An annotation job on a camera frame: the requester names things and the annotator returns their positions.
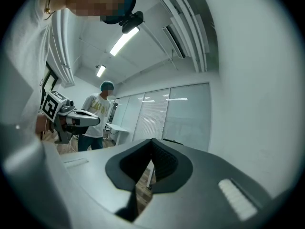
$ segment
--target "jeans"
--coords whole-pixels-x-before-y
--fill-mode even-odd
[[[92,150],[103,148],[103,138],[94,138],[80,134],[78,138],[78,151],[87,151],[90,145]]]

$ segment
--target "cable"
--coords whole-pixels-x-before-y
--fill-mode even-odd
[[[70,139],[70,142],[69,142],[69,146],[73,149],[73,151],[76,153],[76,151],[74,150],[74,148],[72,147],[71,145],[71,140],[74,138],[75,136],[72,136],[71,139]]]

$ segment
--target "white shirt sleeve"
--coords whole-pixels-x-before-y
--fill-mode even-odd
[[[93,101],[93,100],[94,100],[94,96],[89,96],[89,97],[87,97],[87,99],[86,99],[86,101],[84,102],[84,104],[83,104],[83,106],[82,106],[81,109],[88,111],[89,108],[90,108],[90,106],[91,106],[91,104],[92,104],[92,101]]]

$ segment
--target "shoulder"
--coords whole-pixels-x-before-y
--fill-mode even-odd
[[[91,98],[96,98],[96,97],[98,97],[99,96],[99,94],[91,94],[89,97],[91,97]]]
[[[91,94],[89,97],[87,97],[86,101],[93,101],[94,99],[96,99],[96,96]]]
[[[45,13],[41,7],[41,0],[27,0],[23,7],[23,11],[20,11],[21,14],[25,16],[30,16],[31,20],[35,20],[42,28],[49,25],[50,20],[43,20]]]

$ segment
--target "table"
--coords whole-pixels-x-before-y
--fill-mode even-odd
[[[121,132],[128,132],[127,130],[123,129],[122,127],[118,126],[118,125],[114,125],[114,124],[110,124],[110,123],[106,123],[107,126],[109,126],[111,129],[118,131],[118,139],[116,140],[115,145],[119,145],[119,141],[120,141],[120,137],[121,137]]]

